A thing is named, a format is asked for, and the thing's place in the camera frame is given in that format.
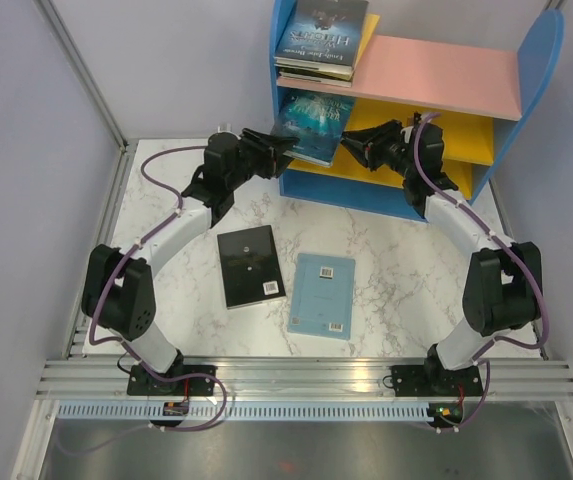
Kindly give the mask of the teal blue book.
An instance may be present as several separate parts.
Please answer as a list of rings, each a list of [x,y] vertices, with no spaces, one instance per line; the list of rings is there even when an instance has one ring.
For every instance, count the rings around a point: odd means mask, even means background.
[[[291,158],[330,167],[354,105],[353,97],[291,90],[271,134],[299,139],[286,152]]]

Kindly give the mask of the dark Wuthering Heights book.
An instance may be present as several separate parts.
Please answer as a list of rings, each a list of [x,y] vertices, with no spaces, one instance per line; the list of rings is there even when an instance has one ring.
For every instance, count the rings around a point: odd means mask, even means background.
[[[275,52],[280,67],[350,75],[368,1],[298,1]]]

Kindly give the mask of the yellow paperback book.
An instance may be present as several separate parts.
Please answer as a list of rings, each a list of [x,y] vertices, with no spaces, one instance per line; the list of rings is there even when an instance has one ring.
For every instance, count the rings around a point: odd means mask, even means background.
[[[380,17],[366,14],[350,20],[347,15],[295,15],[288,23],[275,53],[278,58],[332,65],[355,70]]]

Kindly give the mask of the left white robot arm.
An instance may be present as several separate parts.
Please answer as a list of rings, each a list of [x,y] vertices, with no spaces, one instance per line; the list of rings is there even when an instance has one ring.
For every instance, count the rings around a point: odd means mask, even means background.
[[[299,142],[293,136],[245,129],[222,131],[200,146],[203,161],[184,190],[152,177],[145,180],[170,192],[175,202],[166,216],[129,247],[97,245],[88,260],[81,310],[90,318],[88,340],[98,346],[120,344],[150,375],[150,383],[165,395],[177,393],[185,381],[178,365],[181,353],[154,321],[155,276],[185,246],[228,213],[235,191],[253,177],[280,177],[291,163],[288,156]]]

